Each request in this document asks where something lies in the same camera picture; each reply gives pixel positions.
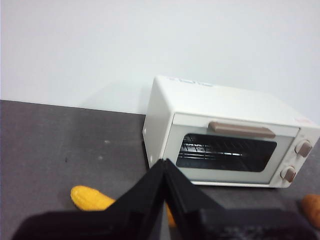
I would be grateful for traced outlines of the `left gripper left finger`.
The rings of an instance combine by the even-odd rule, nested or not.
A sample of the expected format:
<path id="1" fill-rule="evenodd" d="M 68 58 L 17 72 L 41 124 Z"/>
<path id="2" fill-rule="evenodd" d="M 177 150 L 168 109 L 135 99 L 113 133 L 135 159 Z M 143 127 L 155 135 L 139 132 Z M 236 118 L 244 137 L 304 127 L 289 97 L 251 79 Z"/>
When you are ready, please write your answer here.
<path id="1" fill-rule="evenodd" d="M 51 211 L 32 215 L 14 240 L 146 240 L 163 208 L 165 160 L 160 159 L 105 210 Z"/>

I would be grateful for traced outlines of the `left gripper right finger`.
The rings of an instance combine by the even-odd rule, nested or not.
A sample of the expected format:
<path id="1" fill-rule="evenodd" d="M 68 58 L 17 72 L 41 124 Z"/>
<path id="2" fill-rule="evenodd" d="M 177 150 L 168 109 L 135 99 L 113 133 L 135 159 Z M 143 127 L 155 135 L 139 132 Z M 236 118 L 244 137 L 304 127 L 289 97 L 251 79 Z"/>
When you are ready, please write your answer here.
<path id="1" fill-rule="evenodd" d="M 164 160 L 166 203 L 185 240 L 315 240 L 312 227 L 295 212 L 274 208 L 227 209 Z"/>

